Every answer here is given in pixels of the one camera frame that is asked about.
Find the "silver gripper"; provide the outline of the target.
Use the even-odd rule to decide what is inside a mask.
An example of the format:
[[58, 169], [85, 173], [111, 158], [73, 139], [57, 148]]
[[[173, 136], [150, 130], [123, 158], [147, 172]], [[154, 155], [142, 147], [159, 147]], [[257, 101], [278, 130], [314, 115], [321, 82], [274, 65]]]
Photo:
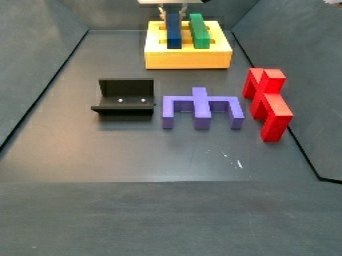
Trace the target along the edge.
[[205, 0], [138, 0], [139, 4], [158, 4], [159, 17], [163, 21], [166, 21], [167, 12], [165, 10], [163, 4], [182, 4], [182, 8], [179, 10], [179, 18], [181, 22], [186, 17], [188, 4], [202, 4]]

